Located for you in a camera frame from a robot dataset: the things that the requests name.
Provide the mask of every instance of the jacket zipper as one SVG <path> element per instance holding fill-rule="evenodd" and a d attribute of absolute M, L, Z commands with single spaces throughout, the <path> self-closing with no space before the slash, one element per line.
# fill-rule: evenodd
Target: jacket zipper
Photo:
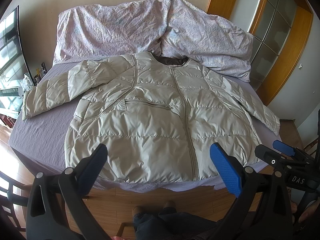
<path fill-rule="evenodd" d="M 181 97 L 181 99 L 183 101 L 183 107 L 184 107 L 183 126 L 184 126 L 184 130 L 186 133 L 188 148 L 189 148 L 189 153 L 190 153 L 190 158 L 191 158 L 192 175 L 193 175 L 194 180 L 198 180 L 199 179 L 198 161 L 197 161 L 197 157 L 196 157 L 196 151 L 193 147 L 191 135 L 189 132 L 189 125 L 188 125 L 188 103 L 187 103 L 187 100 L 184 98 L 184 96 L 181 94 L 181 91 L 179 89 L 177 79 L 176 79 L 176 76 L 174 74 L 172 67 L 170 67 L 170 72 L 171 72 L 171 76 L 173 79 L 175 89 L 177 90 L 179 96 Z"/>
<path fill-rule="evenodd" d="M 134 80 L 133 80 L 131 87 L 127 91 L 125 91 L 121 96 L 119 96 L 118 99 L 116 101 L 114 101 L 110 106 L 108 106 L 102 113 L 100 113 L 96 116 L 90 117 L 88 119 L 84 119 L 83 123 L 90 122 L 92 120 L 99 118 L 99 116 L 108 113 L 116 104 L 118 104 L 123 98 L 125 98 L 130 92 L 132 92 L 135 89 L 137 82 L 138 82 L 138 63 L 137 63 L 137 60 L 134 57 L 134 55 L 131 55 L 131 57 L 134 62 Z"/>
<path fill-rule="evenodd" d="M 162 104 L 155 104 L 155 103 L 151 103 L 148 101 L 144 101 L 144 100 L 124 100 L 126 104 L 144 104 L 147 106 L 152 106 L 152 107 L 159 107 L 159 108 L 163 108 L 166 110 L 170 110 L 173 109 L 172 106 L 167 106 L 167 105 L 162 105 Z"/>

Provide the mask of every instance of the white down jacket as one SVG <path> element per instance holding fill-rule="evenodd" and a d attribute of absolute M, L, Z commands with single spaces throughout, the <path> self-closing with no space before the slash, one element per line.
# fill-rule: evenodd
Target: white down jacket
<path fill-rule="evenodd" d="M 218 142 L 245 166 L 261 143 L 249 114 L 275 134 L 279 119 L 241 87 L 189 59 L 182 66 L 151 53 L 83 61 L 25 93 L 23 119 L 83 94 L 65 139 L 75 167 L 103 143 L 100 176 L 117 182 L 181 182 L 218 174 L 209 157 Z"/>

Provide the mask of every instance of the bed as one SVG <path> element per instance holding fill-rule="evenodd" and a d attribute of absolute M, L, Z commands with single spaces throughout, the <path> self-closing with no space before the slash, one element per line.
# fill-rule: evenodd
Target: bed
<path fill-rule="evenodd" d="M 253 95 L 256 98 L 259 98 L 258 95 L 255 93 L 253 88 L 250 86 L 249 83 L 241 81 L 241 80 L 249 80 L 249 73 L 250 73 L 250 64 L 247 63 L 250 59 L 251 53 L 248 54 L 248 48 L 245 48 L 243 51 L 232 51 L 232 48 L 235 48 L 235 43 L 239 43 L 237 40 L 232 40 L 233 37 L 228 36 L 229 33 L 237 33 L 236 37 L 239 37 L 242 35 L 242 38 L 240 40 L 241 43 L 250 42 L 251 36 L 250 34 L 245 33 L 243 30 L 238 28 L 237 26 L 233 25 L 231 22 L 227 21 L 226 19 L 223 19 L 219 16 L 210 16 L 203 11 L 199 10 L 198 8 L 195 8 L 190 3 L 184 1 L 184 0 L 163 0 L 163 1 L 156 1 L 156 0 L 143 0 L 140 1 L 140 4 L 137 4 L 138 2 L 135 2 L 134 4 L 128 3 L 127 5 L 122 4 L 121 8 L 110 8 L 110 7 L 102 7 L 102 6 L 84 6 L 84 7 L 76 7 L 70 10 L 67 10 L 63 12 L 59 16 L 59 22 L 61 25 L 58 25 L 58 44 L 56 47 L 55 52 L 55 60 L 54 66 L 51 68 L 51 70 L 47 73 L 47 75 L 43 78 L 43 80 L 47 80 L 51 77 L 57 76 L 58 74 L 61 74 L 63 72 L 67 72 L 70 70 L 73 66 L 75 66 L 78 62 L 80 62 L 83 59 L 98 59 L 102 58 L 101 55 L 90 54 L 92 51 L 101 52 L 101 48 L 105 43 L 99 43 L 97 40 L 96 42 L 90 42 L 86 39 L 83 40 L 82 43 L 79 43 L 79 38 L 77 35 L 69 35 L 69 32 L 74 29 L 81 29 L 83 33 L 89 33 L 96 29 L 96 26 L 101 26 L 101 21 L 104 21 L 105 18 L 109 19 L 107 23 L 103 22 L 104 24 L 110 24 L 113 23 L 110 21 L 110 19 L 119 19 L 120 16 L 122 16 L 123 9 L 126 9 L 126 6 L 129 8 L 130 15 L 129 18 L 131 18 L 132 12 L 135 10 L 132 9 L 133 7 L 136 8 L 138 5 L 138 9 L 141 11 L 141 6 L 145 6 L 146 9 L 142 10 L 144 12 L 148 12 L 147 14 L 139 13 L 139 17 L 141 17 L 141 21 L 145 21 L 146 19 L 157 19 L 157 22 L 149 24 L 149 26 L 152 26 L 152 30 L 149 30 L 148 33 L 151 31 L 154 31 L 155 36 L 154 38 L 150 38 L 150 34 L 148 36 L 139 37 L 141 38 L 140 43 L 145 44 L 145 46 L 142 48 L 144 50 L 152 51 L 154 53 L 159 50 L 159 43 L 158 41 L 161 41 L 161 49 L 162 53 L 166 52 L 165 57 L 178 57 L 182 54 L 179 50 L 182 51 L 182 48 L 186 47 L 185 43 L 181 43 L 181 41 L 188 40 L 188 41 L 194 41 L 193 44 L 188 43 L 187 47 L 192 51 L 192 53 L 188 53 L 188 51 L 184 51 L 184 55 L 188 56 L 196 61 L 201 61 L 201 63 L 205 66 L 205 64 L 208 64 L 210 66 L 217 65 L 214 69 L 217 73 L 220 74 L 228 74 L 229 72 L 233 75 L 231 76 L 225 76 L 226 78 L 229 78 L 235 82 L 237 82 L 244 90 L 249 92 L 251 95 Z M 85 15 L 85 13 L 88 13 L 92 15 L 94 12 L 95 16 L 94 19 L 91 21 L 76 21 L 75 19 L 78 18 L 79 15 Z M 164 21 L 160 21 L 160 17 L 165 15 Z M 215 41 L 215 44 L 206 44 L 201 41 L 199 42 L 198 38 L 196 37 L 198 33 L 192 33 L 190 34 L 190 31 L 181 31 L 183 30 L 182 24 L 185 24 L 185 22 L 188 23 L 188 26 L 186 29 L 193 27 L 193 29 L 200 29 L 199 22 L 205 24 L 205 31 L 208 31 L 210 35 L 213 36 L 213 34 L 218 37 L 218 41 Z M 170 33 L 165 33 L 167 25 L 171 27 L 171 29 L 174 29 L 174 24 L 177 24 L 180 27 L 179 35 L 189 35 L 187 38 L 182 37 L 179 39 L 179 41 L 176 40 L 176 33 L 173 33 L 171 36 Z M 108 31 L 112 29 L 113 26 L 108 26 Z M 96 33 L 89 33 L 88 36 L 90 39 L 92 37 L 96 37 Z M 225 46 L 219 46 L 219 43 L 223 42 L 233 42 L 232 44 L 223 44 Z M 172 49 L 169 47 L 169 45 L 174 45 L 175 48 Z M 121 51 L 122 47 L 124 45 L 122 44 L 119 48 L 112 47 L 111 49 L 113 51 L 108 52 L 109 55 L 112 53 L 116 55 L 121 55 L 124 53 L 119 52 Z M 127 43 L 126 46 L 131 47 L 141 47 L 140 44 L 132 44 Z M 203 57 L 204 50 L 206 48 L 212 48 L 215 49 L 214 57 Z M 221 66 L 221 62 L 224 62 L 226 65 L 228 65 L 228 68 L 225 68 Z M 238 66 L 238 68 L 230 68 L 235 64 Z M 65 103 L 62 106 L 56 107 L 50 111 L 47 111 L 45 113 L 42 113 L 40 115 L 37 115 L 31 119 L 27 119 L 25 121 L 22 121 L 22 116 L 20 114 L 19 118 L 17 119 L 15 126 L 12 130 L 10 139 L 9 139 L 9 145 L 13 149 L 13 151 L 16 153 L 18 158 L 23 162 L 23 164 L 34 174 L 36 175 L 38 172 L 42 171 L 47 175 L 51 174 L 57 174 L 61 173 L 65 169 L 65 155 L 64 155 L 64 139 L 65 135 L 67 133 L 67 129 L 69 127 L 69 124 L 71 120 L 73 119 L 74 111 L 77 107 L 77 104 L 80 100 L 80 97 L 72 100 L 69 103 Z M 276 136 L 271 130 L 269 130 L 263 123 L 255 119 L 253 119 L 253 125 L 255 127 L 255 130 L 257 131 L 257 134 L 259 135 L 262 143 L 272 148 L 272 143 L 275 140 L 280 140 L 279 136 Z M 267 164 L 260 161 L 258 163 L 255 163 L 251 165 L 256 171 L 262 170 Z M 171 189 L 173 191 L 185 191 L 188 189 L 192 189 L 198 186 L 215 186 L 216 189 L 224 187 L 224 184 L 222 182 L 222 179 L 220 176 L 216 176 L 209 179 L 202 179 L 199 181 L 190 181 L 190 182 L 175 182 L 175 183 L 116 183 L 109 180 L 103 180 L 102 178 L 98 177 L 95 187 L 99 189 L 108 189 L 113 187 L 120 187 L 125 190 L 131 190 L 135 192 L 147 192 L 153 189 L 156 189 L 158 187 L 164 187 L 167 189 Z"/>
<path fill-rule="evenodd" d="M 66 63 L 54 65 L 44 77 L 44 80 L 66 72 L 76 64 L 77 63 Z M 225 77 L 237 82 L 243 89 L 256 98 L 259 98 L 249 83 L 234 77 Z M 17 119 L 9 139 L 9 145 L 33 175 L 36 175 L 40 171 L 47 175 L 58 174 L 65 169 L 64 139 L 79 100 L 80 97 L 25 121 L 22 121 L 21 115 Z M 252 119 L 262 143 L 272 148 L 273 141 L 280 140 L 280 137 L 276 136 L 254 117 Z M 256 171 L 260 171 L 266 166 L 267 164 L 263 161 L 252 165 Z M 126 190 L 145 192 L 157 187 L 164 187 L 173 191 L 184 191 L 196 186 L 214 185 L 216 189 L 224 187 L 219 176 L 196 182 L 168 183 L 163 185 L 119 184 L 98 178 L 95 187 L 99 189 L 121 187 Z"/>

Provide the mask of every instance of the plastic bag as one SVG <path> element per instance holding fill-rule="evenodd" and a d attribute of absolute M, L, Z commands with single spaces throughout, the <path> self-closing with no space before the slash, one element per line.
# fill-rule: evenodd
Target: plastic bag
<path fill-rule="evenodd" d="M 20 86 L 22 86 L 23 91 L 29 91 L 33 87 L 33 83 L 30 78 L 25 74 L 24 79 L 21 80 Z"/>

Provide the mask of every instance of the tv screen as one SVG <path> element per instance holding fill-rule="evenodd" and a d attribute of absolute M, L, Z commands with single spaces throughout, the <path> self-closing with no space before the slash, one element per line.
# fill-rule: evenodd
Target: tv screen
<path fill-rule="evenodd" d="M 18 87 L 24 74 L 31 77 L 20 44 L 17 7 L 0 23 L 0 114 L 17 119 L 23 103 Z"/>

